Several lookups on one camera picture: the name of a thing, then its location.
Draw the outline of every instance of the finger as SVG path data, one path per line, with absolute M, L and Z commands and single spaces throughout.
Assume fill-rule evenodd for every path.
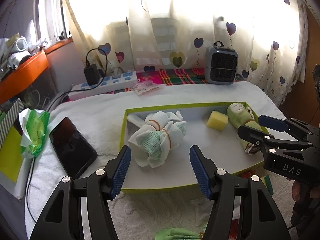
M 320 198 L 320 187 L 315 187 L 310 191 L 310 198 Z
M 294 181 L 292 184 L 292 199 L 297 202 L 300 199 L 300 183 Z

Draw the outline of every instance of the power strip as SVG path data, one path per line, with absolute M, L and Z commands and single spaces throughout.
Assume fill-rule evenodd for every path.
M 88 83 L 82 83 L 76 85 L 72 90 L 84 90 L 79 92 L 70 92 L 69 98 L 71 101 L 75 101 L 81 98 L 86 98 L 90 96 L 95 96 L 119 89 L 125 89 L 132 86 L 133 83 L 137 82 L 137 74 L 135 71 L 123 73 L 119 78 L 113 78 L 111 76 L 105 77 L 100 86 L 95 89 L 87 90 L 89 88 L 94 88 L 96 85 L 89 86 Z

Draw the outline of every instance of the red heart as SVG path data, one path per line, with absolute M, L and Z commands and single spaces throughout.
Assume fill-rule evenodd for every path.
M 121 63 L 124 60 L 124 53 L 122 51 L 116 52 L 116 56 L 117 56 L 119 63 Z

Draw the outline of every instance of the portable heater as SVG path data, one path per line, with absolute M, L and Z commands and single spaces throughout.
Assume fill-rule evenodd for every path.
M 205 52 L 204 78 L 210 84 L 231 85 L 236 77 L 238 54 L 217 41 Z

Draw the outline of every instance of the smartphone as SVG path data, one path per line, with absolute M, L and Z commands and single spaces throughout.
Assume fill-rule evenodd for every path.
M 50 141 L 64 170 L 78 179 L 97 158 L 97 152 L 65 117 L 50 133 Z

